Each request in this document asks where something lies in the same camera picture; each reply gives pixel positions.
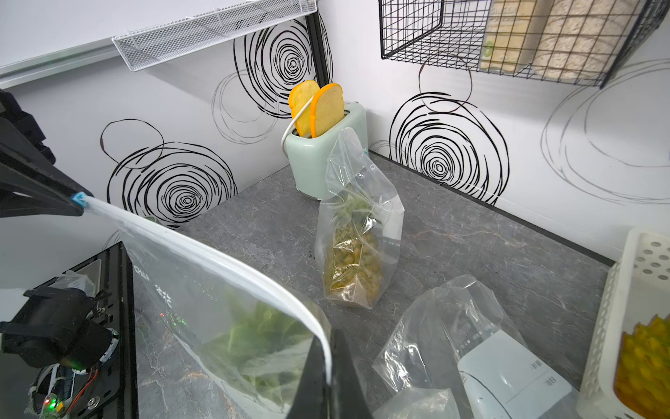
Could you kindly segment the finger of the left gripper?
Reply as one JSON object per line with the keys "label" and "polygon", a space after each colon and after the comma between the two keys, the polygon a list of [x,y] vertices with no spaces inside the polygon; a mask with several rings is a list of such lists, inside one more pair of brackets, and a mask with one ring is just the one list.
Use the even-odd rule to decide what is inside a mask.
{"label": "finger of the left gripper", "polygon": [[89,191],[55,168],[8,120],[1,120],[1,217],[82,216],[73,197]]}

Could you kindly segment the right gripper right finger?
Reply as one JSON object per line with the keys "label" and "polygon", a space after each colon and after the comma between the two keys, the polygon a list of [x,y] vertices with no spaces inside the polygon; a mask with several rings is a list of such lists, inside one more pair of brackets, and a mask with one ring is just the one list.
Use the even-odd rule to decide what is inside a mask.
{"label": "right gripper right finger", "polygon": [[340,329],[331,334],[333,379],[329,415],[334,419],[373,419],[361,389],[347,338]]}

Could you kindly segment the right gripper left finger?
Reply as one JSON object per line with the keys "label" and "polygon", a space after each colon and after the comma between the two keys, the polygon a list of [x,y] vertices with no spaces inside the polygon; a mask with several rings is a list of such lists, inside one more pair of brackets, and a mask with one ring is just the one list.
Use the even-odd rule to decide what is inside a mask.
{"label": "right gripper left finger", "polygon": [[312,339],[293,405],[286,419],[323,419],[328,417],[326,365],[317,337]]}

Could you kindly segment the zip-top bag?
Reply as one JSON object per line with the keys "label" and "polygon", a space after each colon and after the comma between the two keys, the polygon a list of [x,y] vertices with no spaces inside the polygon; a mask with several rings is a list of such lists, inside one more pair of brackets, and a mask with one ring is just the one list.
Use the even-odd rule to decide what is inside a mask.
{"label": "zip-top bag", "polygon": [[351,128],[328,156],[326,187],[314,246],[325,298],[372,309],[400,260],[404,205]]}
{"label": "zip-top bag", "polygon": [[323,347],[327,392],[333,359],[331,325],[313,301],[245,263],[206,244],[141,218],[94,197],[84,211],[116,224],[131,259],[134,277],[145,286],[164,324],[204,372],[249,418],[286,418],[292,404],[280,410],[230,387],[202,363],[200,346],[228,333],[233,311],[255,311],[263,302],[302,322]]}
{"label": "zip-top bag", "polygon": [[577,390],[528,349],[472,275],[423,293],[373,363],[394,395],[376,418],[575,418]]}

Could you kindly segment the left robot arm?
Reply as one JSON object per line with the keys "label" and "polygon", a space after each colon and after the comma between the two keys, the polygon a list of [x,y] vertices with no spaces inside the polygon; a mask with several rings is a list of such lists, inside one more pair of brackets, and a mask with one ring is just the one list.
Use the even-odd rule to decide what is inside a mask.
{"label": "left robot arm", "polygon": [[[15,97],[1,92],[1,216],[82,216],[87,191],[55,168],[45,135]],[[42,368],[50,385],[45,397],[31,389],[29,409],[40,418],[66,418],[113,356],[119,335],[95,321],[108,297],[51,283],[28,290],[24,306],[1,323],[1,349]]]}

